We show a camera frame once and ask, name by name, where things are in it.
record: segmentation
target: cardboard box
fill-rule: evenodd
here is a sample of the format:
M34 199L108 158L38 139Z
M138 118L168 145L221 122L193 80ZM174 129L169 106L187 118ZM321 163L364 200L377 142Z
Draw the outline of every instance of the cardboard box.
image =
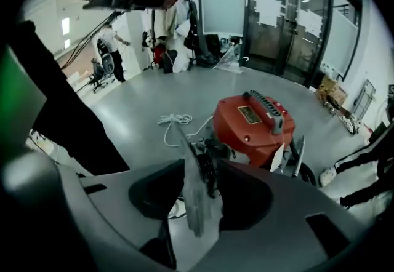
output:
M339 106L342 106L347 98L346 92L339 86L337 81L327 76L323 78L315 94L322 103L325 103L327 96L330 95Z

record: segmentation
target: fluorescent light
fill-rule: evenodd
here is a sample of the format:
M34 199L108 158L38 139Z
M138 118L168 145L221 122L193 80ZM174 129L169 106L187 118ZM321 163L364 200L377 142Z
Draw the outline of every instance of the fluorescent light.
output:
M68 34L70 32L70 19L68 17L62 20L62 30L63 34Z

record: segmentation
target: red machine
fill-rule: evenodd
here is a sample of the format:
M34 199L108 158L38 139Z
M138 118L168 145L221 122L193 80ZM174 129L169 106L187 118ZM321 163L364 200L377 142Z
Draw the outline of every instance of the red machine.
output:
M213 121L217 138L246 154L254 167L269 168L275 152L290 144L296 128L280 103L255 90L219 101Z

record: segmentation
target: white shirt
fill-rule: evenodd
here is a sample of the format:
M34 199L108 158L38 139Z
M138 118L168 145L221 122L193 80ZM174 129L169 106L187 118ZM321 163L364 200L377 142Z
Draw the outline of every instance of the white shirt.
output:
M103 28L98 32L98 38L107 46L110 53L118 50L118 43L115 40L116 32L111 28Z

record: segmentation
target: glass door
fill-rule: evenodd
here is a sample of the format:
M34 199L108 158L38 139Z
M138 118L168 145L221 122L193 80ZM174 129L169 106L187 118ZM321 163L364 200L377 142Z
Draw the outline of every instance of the glass door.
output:
M297 7L292 46L281 75L305 84L317 67L328 17L328 0L298 0Z
M314 73L328 0L249 0L244 66L305 84Z

